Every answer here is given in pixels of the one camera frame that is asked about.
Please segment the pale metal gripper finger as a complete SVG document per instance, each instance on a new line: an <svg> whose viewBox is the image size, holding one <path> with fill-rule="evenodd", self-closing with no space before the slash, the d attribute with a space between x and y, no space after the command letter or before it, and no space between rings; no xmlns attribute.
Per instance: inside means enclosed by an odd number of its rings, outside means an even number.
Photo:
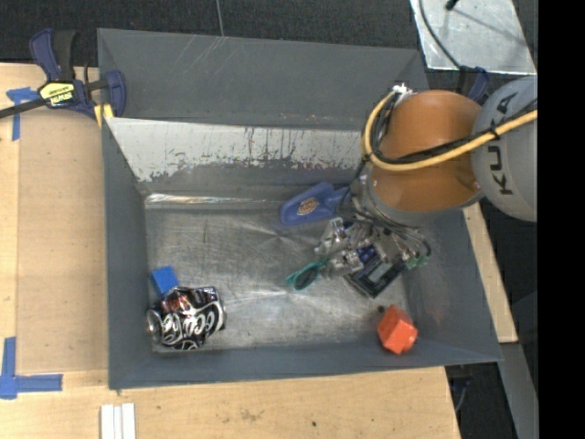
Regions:
<svg viewBox="0 0 585 439"><path fill-rule="evenodd" d="M321 240L314 248L316 255L333 255L340 252L348 243L344 221L340 217L329 220Z"/></svg>
<svg viewBox="0 0 585 439"><path fill-rule="evenodd" d="M323 274L326 278L345 276L364 269L357 250L342 250L326 259Z"/></svg>

